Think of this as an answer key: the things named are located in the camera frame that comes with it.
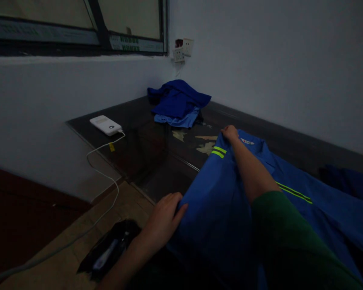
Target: blue uniform jacket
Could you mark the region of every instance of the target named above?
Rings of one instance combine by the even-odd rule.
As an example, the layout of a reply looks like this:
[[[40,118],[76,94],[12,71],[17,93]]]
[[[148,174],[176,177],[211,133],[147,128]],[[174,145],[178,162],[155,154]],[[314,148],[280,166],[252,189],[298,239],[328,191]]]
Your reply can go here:
[[[319,237],[362,279],[344,239],[363,251],[363,201],[274,155],[264,140],[238,133]],[[167,245],[176,257],[190,270],[209,268],[228,288],[267,289],[252,245],[250,206],[232,147],[222,134],[179,206],[185,203],[188,210]]]

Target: white wall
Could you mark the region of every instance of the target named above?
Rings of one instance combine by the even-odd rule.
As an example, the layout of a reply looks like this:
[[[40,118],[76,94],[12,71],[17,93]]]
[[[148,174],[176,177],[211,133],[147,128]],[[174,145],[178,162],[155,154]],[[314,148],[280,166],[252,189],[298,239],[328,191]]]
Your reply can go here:
[[[363,153],[363,0],[173,0],[169,19],[172,47],[195,39],[178,78]]]
[[[64,122],[169,81],[169,59],[136,58],[0,58],[0,168],[87,201],[107,188]],[[96,154],[93,162],[118,177]]]

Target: electrical outlet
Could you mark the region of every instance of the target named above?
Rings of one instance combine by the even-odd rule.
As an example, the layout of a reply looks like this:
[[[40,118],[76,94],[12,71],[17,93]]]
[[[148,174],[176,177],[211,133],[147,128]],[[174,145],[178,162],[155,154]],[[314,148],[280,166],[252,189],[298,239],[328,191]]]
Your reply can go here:
[[[174,59],[175,62],[183,62],[184,61],[183,48],[175,48],[173,50],[173,59]]]
[[[191,56],[192,54],[192,47],[194,45],[193,39],[183,38],[183,52],[186,56]]]

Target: black plastic bag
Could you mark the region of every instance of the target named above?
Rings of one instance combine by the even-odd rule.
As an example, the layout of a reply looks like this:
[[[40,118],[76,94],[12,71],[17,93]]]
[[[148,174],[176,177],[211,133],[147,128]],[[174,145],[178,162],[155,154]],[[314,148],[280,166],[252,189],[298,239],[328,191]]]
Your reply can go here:
[[[86,272],[90,280],[100,282],[140,231],[141,228],[133,220],[116,223],[90,250],[77,273]]]

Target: folded clothes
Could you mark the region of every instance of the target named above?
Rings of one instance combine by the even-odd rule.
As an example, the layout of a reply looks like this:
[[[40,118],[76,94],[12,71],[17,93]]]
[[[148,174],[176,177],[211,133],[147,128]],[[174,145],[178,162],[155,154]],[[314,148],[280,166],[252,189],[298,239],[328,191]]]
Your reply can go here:
[[[179,119],[183,119],[195,107],[205,107],[211,100],[211,96],[198,93],[183,80],[169,81],[160,89],[148,88],[148,97],[160,101],[153,113]]]
[[[199,108],[195,107],[192,112],[188,113],[184,118],[172,118],[164,115],[156,114],[154,121],[158,123],[168,123],[173,127],[191,128],[199,114]]]
[[[320,177],[324,183],[363,200],[363,173],[328,164],[320,169]]]

